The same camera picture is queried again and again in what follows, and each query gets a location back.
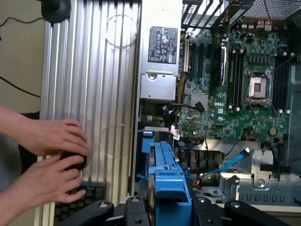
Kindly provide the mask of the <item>person's right hand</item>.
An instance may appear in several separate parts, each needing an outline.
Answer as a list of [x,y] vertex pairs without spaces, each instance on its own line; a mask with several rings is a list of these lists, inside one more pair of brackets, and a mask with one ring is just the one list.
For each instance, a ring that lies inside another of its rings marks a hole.
[[67,168],[83,161],[79,155],[61,159],[57,154],[33,164],[11,187],[17,212],[52,202],[71,203],[83,197],[84,190],[67,194],[82,182],[77,169]]

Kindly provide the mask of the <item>person's left hand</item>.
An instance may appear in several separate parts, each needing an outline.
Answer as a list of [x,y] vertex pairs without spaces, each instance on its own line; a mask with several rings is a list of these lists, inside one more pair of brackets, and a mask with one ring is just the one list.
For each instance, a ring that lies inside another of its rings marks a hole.
[[81,124],[72,119],[18,120],[18,142],[37,156],[53,155],[59,151],[88,155],[90,148]]

